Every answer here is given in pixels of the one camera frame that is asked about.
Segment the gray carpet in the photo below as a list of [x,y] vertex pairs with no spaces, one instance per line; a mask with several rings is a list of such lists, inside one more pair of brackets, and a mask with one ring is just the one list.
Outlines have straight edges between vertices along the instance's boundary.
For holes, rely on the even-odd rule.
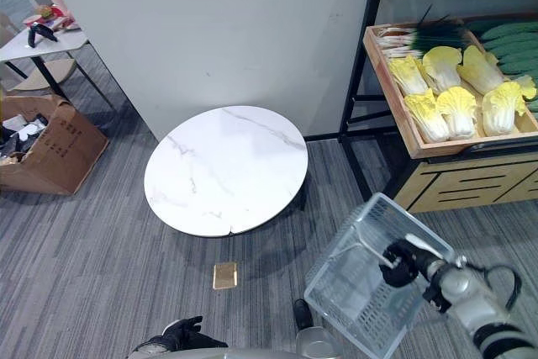
[[[20,21],[25,0],[0,0]],[[82,77],[64,86],[72,102],[103,126],[107,148],[71,197],[0,194],[0,357],[122,358],[177,317],[204,316],[203,332],[231,346],[294,350],[291,303],[304,275],[345,216],[361,202],[340,145],[309,144],[306,209],[292,203],[263,226],[231,238],[184,235],[163,224],[145,201],[145,164],[157,142],[90,47],[74,53],[120,115]],[[31,62],[20,62],[27,72]],[[387,168],[373,141],[356,145],[379,189]],[[535,201],[419,216],[478,264],[509,262],[524,288],[514,317],[538,341],[538,205]],[[239,263],[239,286],[211,288],[216,262]],[[503,296],[509,282],[495,287]],[[453,321],[423,320],[395,358],[478,358]],[[315,315],[317,325],[324,322]],[[330,326],[345,357],[365,358]]]

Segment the wooden panel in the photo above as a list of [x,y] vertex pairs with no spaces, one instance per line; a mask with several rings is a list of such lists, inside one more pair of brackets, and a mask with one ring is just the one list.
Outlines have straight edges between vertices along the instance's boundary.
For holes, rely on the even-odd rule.
[[411,203],[413,203],[417,196],[422,193],[422,190],[425,189],[437,175],[435,173],[420,175],[422,171],[425,171],[425,168],[428,165],[428,163],[420,163],[413,175],[403,187],[400,188],[396,197],[394,197],[394,201],[404,209],[411,206]]
[[388,69],[387,61],[382,55],[381,49],[376,42],[376,35],[372,32],[372,29],[373,27],[367,27],[366,29],[363,40],[364,47],[370,57],[370,62],[377,74],[377,79],[381,84],[388,106],[393,113],[394,121],[398,126],[409,155],[411,158],[421,157],[417,156],[417,151],[424,145],[424,141],[422,141],[419,131],[405,107],[404,98],[398,90],[398,85],[394,81],[392,73]]
[[[521,183],[521,187],[530,187],[511,190],[537,168],[538,153],[438,164],[421,162],[395,201],[410,212],[427,212],[538,198],[538,191],[527,191],[533,189],[534,177],[525,180],[525,185]],[[538,172],[532,176],[538,180]]]
[[538,163],[442,172],[412,206],[413,212],[489,205],[528,176]]
[[[532,113],[527,109],[522,117],[517,117],[515,120],[516,129],[510,135],[482,137],[480,125],[477,128],[479,135],[468,140],[451,140],[435,144],[426,144],[422,141],[419,131],[404,104],[404,97],[400,92],[398,85],[393,80],[393,76],[388,69],[388,62],[382,53],[381,47],[378,45],[376,38],[377,33],[381,29],[397,25],[398,27],[412,27],[413,24],[384,24],[378,26],[367,27],[364,35],[364,46],[367,54],[370,57],[374,71],[381,84],[385,98],[393,113],[394,120],[398,126],[398,130],[402,135],[408,153],[412,158],[448,156],[459,153],[470,145],[476,143],[492,142],[495,140],[512,140],[538,136],[538,123]],[[482,48],[478,40],[471,32],[466,32],[466,37],[475,45]],[[482,95],[474,92],[477,97],[477,104],[482,104]]]
[[516,184],[497,202],[525,201],[526,199],[536,198],[538,198],[538,164],[535,165],[535,170],[529,176]]

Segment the vegetable display shelf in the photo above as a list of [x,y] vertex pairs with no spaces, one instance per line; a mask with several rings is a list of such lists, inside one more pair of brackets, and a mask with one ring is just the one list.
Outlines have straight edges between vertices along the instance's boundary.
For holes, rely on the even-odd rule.
[[[479,117],[471,139],[425,143],[377,43],[378,33],[388,26],[367,27],[364,36],[399,132],[377,139],[389,165],[397,167],[384,193],[414,213],[538,198],[538,123],[529,110],[516,114],[510,135],[485,136]],[[471,32],[464,35],[467,43],[481,47]],[[474,96],[480,104],[482,95]]]
[[[538,127],[531,113],[516,118],[516,129],[511,135],[428,145],[419,136],[409,112],[402,108],[403,98],[387,66],[382,66],[384,72],[377,76],[397,92],[387,93],[385,86],[384,94],[358,94],[368,47],[362,43],[368,41],[367,30],[375,24],[379,2],[367,0],[338,133],[363,199],[368,200],[372,190],[352,143],[364,136],[375,137],[391,172],[383,192],[412,213],[538,198]],[[373,58],[373,65],[382,63],[375,60],[376,56]],[[388,102],[390,110],[352,116],[359,103],[382,100]],[[395,118],[397,126],[351,128],[353,124],[389,115]]]

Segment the round table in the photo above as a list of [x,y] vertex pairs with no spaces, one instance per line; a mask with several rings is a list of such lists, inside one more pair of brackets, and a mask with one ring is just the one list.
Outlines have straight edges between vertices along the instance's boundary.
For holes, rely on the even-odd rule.
[[145,169],[156,215],[191,235],[240,233],[282,211],[301,188],[308,152],[298,129],[268,109],[216,108],[168,134]]

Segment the clear plastic basket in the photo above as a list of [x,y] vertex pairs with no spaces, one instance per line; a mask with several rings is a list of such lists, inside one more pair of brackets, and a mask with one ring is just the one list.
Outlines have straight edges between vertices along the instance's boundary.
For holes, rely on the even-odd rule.
[[421,276],[392,288],[379,269],[376,254],[407,234],[454,260],[454,251],[439,236],[376,193],[349,216],[306,277],[306,301],[373,359],[393,354],[425,302],[427,283]]

